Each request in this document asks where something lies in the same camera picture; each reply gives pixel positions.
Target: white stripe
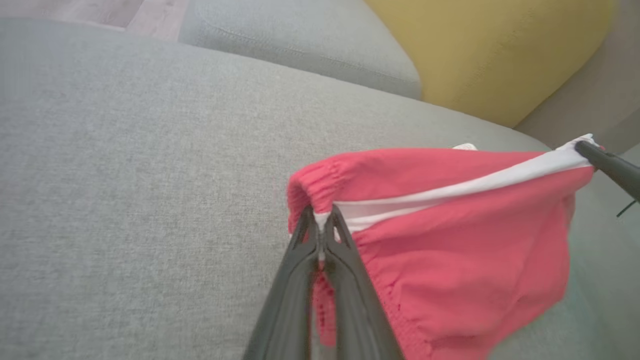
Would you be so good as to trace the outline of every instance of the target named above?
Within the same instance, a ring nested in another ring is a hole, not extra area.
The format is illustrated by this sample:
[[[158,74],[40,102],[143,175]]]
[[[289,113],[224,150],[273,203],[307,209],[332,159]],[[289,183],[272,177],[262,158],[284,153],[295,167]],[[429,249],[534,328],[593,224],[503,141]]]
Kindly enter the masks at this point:
[[[578,141],[596,144],[591,134],[572,140],[554,151],[546,152],[477,179],[412,193],[399,197],[361,201],[336,201],[351,232],[367,229],[378,222],[439,205],[456,197],[510,186],[574,168],[591,166],[574,146]]]

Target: red garment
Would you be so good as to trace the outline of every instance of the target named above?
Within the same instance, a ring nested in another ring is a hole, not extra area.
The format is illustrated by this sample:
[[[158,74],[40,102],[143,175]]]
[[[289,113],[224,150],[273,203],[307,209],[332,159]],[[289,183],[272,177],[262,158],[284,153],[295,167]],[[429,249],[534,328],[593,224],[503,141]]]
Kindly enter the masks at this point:
[[[335,203],[406,359],[482,359],[563,297],[574,193],[593,174],[573,143],[334,156],[291,177],[289,232],[307,205],[322,223]],[[334,345],[323,278],[314,308],[321,341]]]

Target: gray sofa seat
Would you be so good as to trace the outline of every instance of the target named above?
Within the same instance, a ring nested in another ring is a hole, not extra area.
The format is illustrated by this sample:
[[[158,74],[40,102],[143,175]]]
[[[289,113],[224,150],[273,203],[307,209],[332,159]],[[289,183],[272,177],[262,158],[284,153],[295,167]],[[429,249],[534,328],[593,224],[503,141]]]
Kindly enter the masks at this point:
[[[294,171],[380,147],[546,149],[266,61],[37,20],[0,19],[0,86],[0,359],[239,359]],[[618,359],[611,332],[637,330],[616,282],[637,253],[598,264],[620,239],[583,192],[574,275],[596,282],[573,276],[494,359]]]
[[[404,50],[363,0],[190,0],[180,42],[420,99]]]

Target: yellow pillow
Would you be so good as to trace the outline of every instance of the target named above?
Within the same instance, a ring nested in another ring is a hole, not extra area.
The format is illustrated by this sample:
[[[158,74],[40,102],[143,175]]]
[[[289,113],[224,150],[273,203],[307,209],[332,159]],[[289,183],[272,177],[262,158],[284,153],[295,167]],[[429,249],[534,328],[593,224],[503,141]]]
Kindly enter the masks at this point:
[[[602,43],[614,0],[366,0],[413,60],[422,99],[513,127]]]

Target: wooden floor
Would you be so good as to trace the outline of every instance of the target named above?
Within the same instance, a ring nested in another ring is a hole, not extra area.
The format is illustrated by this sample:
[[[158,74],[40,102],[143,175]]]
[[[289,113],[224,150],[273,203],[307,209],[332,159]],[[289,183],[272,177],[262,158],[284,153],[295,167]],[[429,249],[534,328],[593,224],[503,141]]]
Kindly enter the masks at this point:
[[[189,0],[0,0],[0,17],[79,22],[176,41]]]

